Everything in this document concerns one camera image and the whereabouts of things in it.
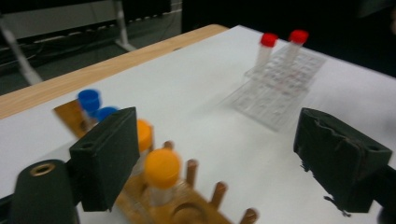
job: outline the orange bottle cap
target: orange bottle cap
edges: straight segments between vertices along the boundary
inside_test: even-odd
[[[143,120],[137,120],[137,138],[139,140],[139,151],[143,152],[152,145],[151,125]]]
[[[145,161],[144,176],[158,189],[169,189],[178,181],[181,162],[175,151],[168,148],[153,150]]]

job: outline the red screw cap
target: red screw cap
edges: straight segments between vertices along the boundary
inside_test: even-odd
[[[309,33],[304,30],[294,30],[290,33],[289,41],[292,41],[296,44],[303,44],[305,43],[306,39],[308,38]]]
[[[277,41],[277,35],[271,33],[265,33],[262,35],[260,43],[268,48],[273,48]]]

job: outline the blue cap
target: blue cap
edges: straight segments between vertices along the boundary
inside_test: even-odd
[[[96,90],[85,90],[79,92],[78,101],[81,107],[89,114],[94,113],[101,105],[99,91]]]
[[[107,118],[107,116],[111,115],[112,113],[118,111],[118,109],[114,106],[106,106],[96,112],[96,119],[98,122]]]

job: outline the plastic tube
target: plastic tube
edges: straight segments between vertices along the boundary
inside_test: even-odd
[[[101,106],[100,93],[97,90],[84,90],[78,93],[78,102],[84,119],[85,131],[89,131],[97,123],[96,111]]]
[[[268,64],[274,45],[277,41],[277,35],[271,33],[265,33],[262,35],[260,41],[260,48],[256,59],[255,72],[262,73],[265,65]]]
[[[145,161],[144,177],[148,183],[151,206],[169,203],[174,196],[174,185],[179,179],[181,162],[169,148],[153,150]]]
[[[141,175],[143,173],[146,157],[154,144],[151,124],[146,120],[137,120],[137,138],[139,141],[140,157],[139,160],[137,160],[134,169],[132,170],[131,176]]]
[[[308,38],[308,32],[304,30],[294,30],[290,33],[289,44],[283,61],[285,68],[290,68],[297,58],[300,48]]]

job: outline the white tabletop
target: white tabletop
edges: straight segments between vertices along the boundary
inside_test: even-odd
[[[99,90],[104,105],[136,106],[138,117],[154,125],[157,145],[173,140],[183,161],[197,159],[196,189],[204,197],[210,198],[215,184],[225,181],[229,190],[220,210],[233,222],[254,207],[261,215],[258,223],[376,223],[377,203],[369,214],[343,217],[323,199],[329,194],[300,167],[292,148],[298,113],[287,128],[273,132],[227,106],[224,99],[255,63],[260,37],[237,26],[86,88]],[[278,41],[275,50],[284,45]],[[326,62],[300,107],[332,114],[396,148],[396,80],[318,56]],[[77,139],[52,109],[74,100],[77,93],[0,120],[0,197],[13,192],[16,176],[29,164],[69,159],[67,149]],[[393,157],[390,165],[396,167]],[[79,215],[82,223],[126,222],[117,209],[113,214]]]

